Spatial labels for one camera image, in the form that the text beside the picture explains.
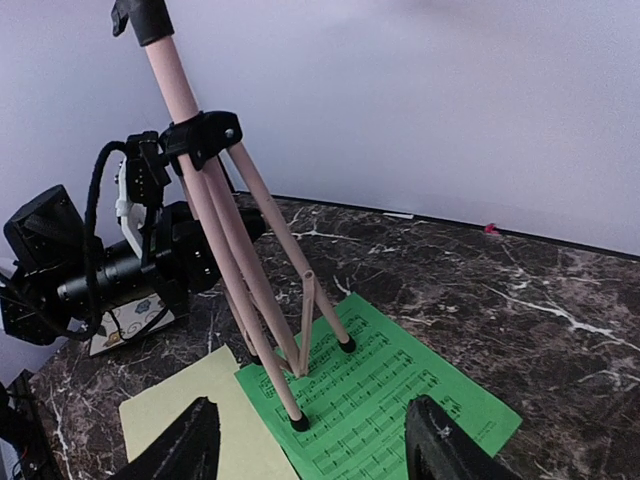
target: white veining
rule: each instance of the white veining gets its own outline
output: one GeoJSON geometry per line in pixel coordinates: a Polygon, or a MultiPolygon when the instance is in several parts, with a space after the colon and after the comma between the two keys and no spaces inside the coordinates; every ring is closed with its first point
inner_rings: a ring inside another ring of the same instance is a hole
{"type": "Polygon", "coordinates": [[[291,232],[291,234],[296,238],[296,240],[300,240],[302,237],[324,237],[324,238],[335,238],[337,240],[350,240],[352,242],[359,242],[360,240],[357,238],[346,237],[344,235],[334,235],[333,233],[320,233],[318,232],[318,222],[313,222],[313,228],[306,232],[295,233],[291,232]]]}
{"type": "Polygon", "coordinates": [[[300,208],[295,215],[293,216],[293,218],[291,219],[291,221],[289,223],[287,223],[287,226],[291,227],[291,225],[293,225],[294,223],[296,223],[298,221],[298,217],[300,216],[300,214],[304,212],[304,207],[300,208]]]}
{"type": "Polygon", "coordinates": [[[381,245],[378,244],[375,247],[371,247],[371,250],[369,250],[368,255],[372,255],[374,253],[389,253],[389,252],[397,252],[398,249],[395,247],[387,247],[386,245],[381,245]]]}
{"type": "Polygon", "coordinates": [[[409,317],[407,315],[399,315],[399,316],[395,316],[395,315],[389,315],[391,318],[393,318],[394,320],[397,319],[402,319],[402,320],[407,320],[409,322],[412,323],[419,323],[421,325],[425,325],[427,327],[430,327],[431,325],[433,325],[434,323],[436,323],[438,321],[437,318],[415,318],[415,317],[409,317]]]}
{"type": "Polygon", "coordinates": [[[614,386],[617,389],[621,389],[622,388],[622,379],[623,378],[631,380],[633,383],[631,383],[630,385],[625,387],[624,391],[632,390],[633,388],[635,388],[640,383],[640,378],[636,377],[635,375],[630,375],[628,373],[615,372],[615,371],[612,371],[612,370],[599,370],[597,372],[590,373],[589,375],[585,375],[580,380],[578,380],[578,383],[584,383],[587,380],[590,380],[590,379],[592,379],[593,377],[595,377],[597,375],[607,375],[607,376],[611,377],[613,379],[614,386]]]}
{"type": "Polygon", "coordinates": [[[511,255],[511,252],[507,250],[507,247],[505,247],[504,245],[501,245],[501,247],[502,247],[502,250],[504,250],[504,253],[507,254],[507,257],[509,257],[509,260],[511,260],[513,264],[516,266],[516,268],[518,269],[518,271],[514,274],[514,277],[518,278],[518,277],[521,277],[522,275],[526,275],[530,277],[531,275],[529,275],[529,273],[527,273],[527,271],[520,266],[520,264],[516,261],[516,259],[513,258],[513,255],[511,255]]]}
{"type": "Polygon", "coordinates": [[[336,277],[335,275],[333,276],[333,281],[336,284],[336,287],[338,287],[338,290],[340,290],[342,293],[344,293],[345,295],[349,296],[351,295],[351,285],[349,285],[349,279],[345,278],[345,283],[347,284],[346,287],[343,287],[340,282],[338,281],[338,277],[336,277]]]}
{"type": "Polygon", "coordinates": [[[120,390],[120,392],[127,398],[133,398],[133,395],[131,395],[129,392],[127,392],[124,388],[119,387],[118,390],[120,390]]]}
{"type": "Polygon", "coordinates": [[[494,293],[497,293],[498,295],[500,295],[501,297],[509,300],[510,302],[514,302],[520,305],[523,305],[525,307],[529,307],[529,308],[533,308],[535,310],[540,310],[542,312],[547,312],[547,313],[552,313],[554,314],[556,317],[562,317],[566,320],[569,321],[569,331],[570,332],[574,332],[576,330],[584,330],[586,332],[589,333],[595,333],[597,335],[603,335],[609,339],[611,339],[613,342],[615,342],[618,345],[625,345],[629,348],[633,348],[634,350],[640,352],[640,347],[627,342],[626,340],[623,340],[622,338],[618,338],[613,334],[613,330],[610,328],[601,328],[601,327],[596,327],[594,325],[589,325],[588,323],[584,323],[584,322],[580,322],[578,320],[575,319],[575,317],[573,315],[571,315],[569,312],[567,312],[566,310],[564,310],[563,308],[559,307],[558,305],[556,305],[555,303],[548,301],[547,303],[549,303],[549,305],[551,305],[550,307],[545,307],[542,305],[536,305],[535,303],[531,303],[531,302],[525,302],[523,300],[518,300],[517,298],[513,298],[510,297],[509,295],[507,295],[506,293],[502,293],[499,290],[496,290],[495,288],[491,288],[488,285],[485,285],[486,288],[488,288],[489,290],[491,290],[494,293]]]}
{"type": "Polygon", "coordinates": [[[220,308],[211,310],[211,316],[209,317],[209,332],[207,333],[207,353],[213,352],[213,336],[220,338],[220,332],[215,331],[215,326],[220,317],[220,308]]]}
{"type": "Polygon", "coordinates": [[[80,401],[82,403],[84,403],[84,406],[87,407],[89,410],[96,412],[98,415],[100,415],[102,418],[104,418],[104,413],[102,413],[100,410],[98,410],[96,407],[94,407],[93,405],[91,405],[86,398],[84,398],[83,396],[80,396],[80,401]]]}
{"type": "Polygon", "coordinates": [[[56,405],[55,400],[53,399],[53,387],[50,389],[49,400],[51,401],[51,408],[53,409],[53,414],[56,416],[56,429],[53,432],[53,435],[58,437],[58,441],[60,442],[60,446],[62,447],[62,460],[67,467],[67,475],[69,476],[69,480],[73,480],[73,475],[71,474],[71,465],[69,463],[69,455],[67,452],[69,451],[69,445],[67,444],[64,435],[62,434],[62,414],[56,405]]]}
{"type": "Polygon", "coordinates": [[[535,463],[536,467],[538,467],[540,470],[542,470],[543,473],[540,474],[540,476],[538,478],[540,478],[541,480],[567,480],[566,477],[557,477],[556,474],[551,473],[549,470],[547,470],[546,468],[544,468],[542,465],[540,465],[537,460],[534,460],[533,463],[535,463]]]}
{"type": "Polygon", "coordinates": [[[529,280],[527,280],[526,282],[520,282],[516,285],[511,285],[511,290],[524,290],[525,288],[527,288],[529,286],[529,280]]]}
{"type": "Polygon", "coordinates": [[[278,292],[276,294],[276,302],[278,303],[289,303],[289,294],[286,292],[278,292]]]}
{"type": "Polygon", "coordinates": [[[134,362],[130,362],[130,363],[124,363],[122,365],[120,365],[118,367],[118,375],[122,375],[124,373],[126,373],[125,371],[128,369],[128,367],[130,367],[131,365],[135,365],[137,363],[143,363],[146,362],[147,360],[149,360],[151,358],[151,355],[147,355],[146,357],[143,357],[139,360],[136,360],[134,362]]]}

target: white bracket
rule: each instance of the white bracket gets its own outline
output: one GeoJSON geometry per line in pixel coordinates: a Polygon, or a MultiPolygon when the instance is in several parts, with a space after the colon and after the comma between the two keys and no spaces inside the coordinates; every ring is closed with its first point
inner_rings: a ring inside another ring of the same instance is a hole
{"type": "Polygon", "coordinates": [[[116,200],[116,217],[120,219],[120,228],[124,238],[129,242],[136,256],[142,259],[142,234],[147,209],[133,203],[127,192],[127,160],[120,163],[118,171],[118,199],[116,200]]]}

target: black clamp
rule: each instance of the black clamp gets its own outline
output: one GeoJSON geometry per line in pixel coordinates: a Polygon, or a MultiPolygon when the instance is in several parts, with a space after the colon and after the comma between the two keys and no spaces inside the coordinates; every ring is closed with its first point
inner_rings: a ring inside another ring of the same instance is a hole
{"type": "Polygon", "coordinates": [[[242,140],[238,116],[231,112],[200,112],[186,122],[171,124],[160,136],[162,149],[177,175],[182,176],[180,155],[188,154],[196,170],[242,140]]]}
{"type": "Polygon", "coordinates": [[[111,20],[114,37],[124,32],[127,22],[131,20],[141,47],[174,34],[164,0],[116,0],[111,10],[111,20]]]}
{"type": "Polygon", "coordinates": [[[409,480],[522,480],[427,395],[409,402],[405,425],[409,480]]]}
{"type": "Polygon", "coordinates": [[[158,132],[127,138],[127,194],[132,202],[150,208],[162,207],[164,187],[171,183],[166,171],[169,159],[158,147],[158,132]]]}

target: white wall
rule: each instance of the white wall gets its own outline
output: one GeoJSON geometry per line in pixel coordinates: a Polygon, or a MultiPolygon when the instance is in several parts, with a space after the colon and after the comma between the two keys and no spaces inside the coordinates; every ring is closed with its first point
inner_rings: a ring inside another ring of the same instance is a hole
{"type": "Polygon", "coordinates": [[[636,0],[173,4],[274,192],[640,253],[636,0]]]}
{"type": "MultiPolygon", "coordinates": [[[[637,1],[170,7],[202,107],[240,114],[274,193],[640,254],[637,1]]],[[[0,219],[54,183],[83,211],[99,148],[167,125],[133,33],[110,36],[110,8],[0,6],[0,219]]],[[[114,197],[105,188],[108,242],[114,197]]]]}

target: tripod leg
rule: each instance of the tripod leg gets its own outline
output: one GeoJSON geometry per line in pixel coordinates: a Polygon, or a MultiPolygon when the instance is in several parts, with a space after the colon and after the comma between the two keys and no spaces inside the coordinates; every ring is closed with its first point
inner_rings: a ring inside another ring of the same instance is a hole
{"type": "Polygon", "coordinates": [[[231,316],[236,321],[236,325],[238,325],[238,330],[240,330],[240,333],[242,334],[242,338],[244,338],[244,342],[247,345],[247,350],[249,350],[251,359],[253,360],[253,363],[259,362],[259,364],[262,365],[262,362],[260,362],[260,357],[258,357],[258,352],[256,352],[256,347],[254,347],[253,343],[251,343],[251,339],[249,338],[249,334],[247,333],[247,327],[244,326],[244,322],[242,321],[242,318],[240,318],[240,314],[238,313],[236,304],[233,303],[233,298],[231,298],[231,295],[229,294],[229,290],[227,289],[227,286],[224,284],[224,281],[222,281],[221,283],[222,283],[222,292],[224,293],[224,296],[227,299],[227,303],[229,304],[229,310],[231,310],[231,316]]]}
{"type": "Polygon", "coordinates": [[[191,211],[191,215],[193,216],[194,220],[198,220],[198,212],[196,212],[196,207],[193,205],[191,194],[189,194],[189,190],[187,190],[187,185],[184,183],[184,178],[182,177],[180,177],[180,184],[182,185],[184,196],[187,199],[187,203],[189,204],[189,210],[191,211]]]}
{"type": "MultiPolygon", "coordinates": [[[[171,37],[164,37],[146,46],[145,50],[173,121],[179,123],[196,116],[198,107],[171,37]]],[[[181,155],[178,161],[186,189],[200,219],[211,252],[238,313],[247,327],[249,338],[291,418],[293,427],[298,430],[306,430],[309,428],[309,421],[298,407],[284,374],[274,358],[275,353],[271,350],[269,342],[262,333],[258,316],[251,305],[242,275],[231,254],[220,219],[213,206],[205,178],[195,170],[188,155],[181,155]]]]}
{"type": "Polygon", "coordinates": [[[315,298],[315,275],[311,270],[302,280],[302,342],[300,346],[300,370],[309,374],[309,355],[311,354],[311,326],[313,325],[313,302],[315,298]]]}
{"type": "MultiPolygon", "coordinates": [[[[244,145],[240,142],[229,148],[228,153],[240,172],[242,179],[247,184],[247,187],[249,187],[249,191],[256,200],[262,214],[267,219],[267,223],[271,226],[276,237],[278,237],[278,240],[282,244],[282,248],[291,259],[291,263],[298,272],[298,275],[300,275],[301,278],[304,278],[305,273],[311,270],[311,266],[302,253],[300,245],[298,245],[296,239],[291,235],[287,222],[284,220],[280,209],[275,204],[273,197],[269,193],[267,186],[264,184],[264,181],[253,164],[246,148],[244,148],[244,145]]],[[[342,325],[340,318],[327,298],[327,294],[322,289],[322,286],[317,279],[315,284],[315,300],[318,308],[329,322],[329,325],[331,325],[336,337],[338,337],[340,347],[348,353],[354,351],[355,342],[342,325]]]]}
{"type": "Polygon", "coordinates": [[[245,282],[258,305],[269,329],[273,333],[276,342],[282,349],[284,357],[289,362],[296,377],[300,376],[298,365],[300,351],[293,337],[293,333],[280,310],[269,280],[262,269],[260,259],[256,253],[251,238],[247,233],[242,217],[236,207],[236,202],[229,190],[226,178],[222,171],[220,161],[212,158],[207,162],[203,170],[209,193],[213,199],[222,228],[231,247],[231,252],[238,262],[238,266],[244,275],[245,282]]]}

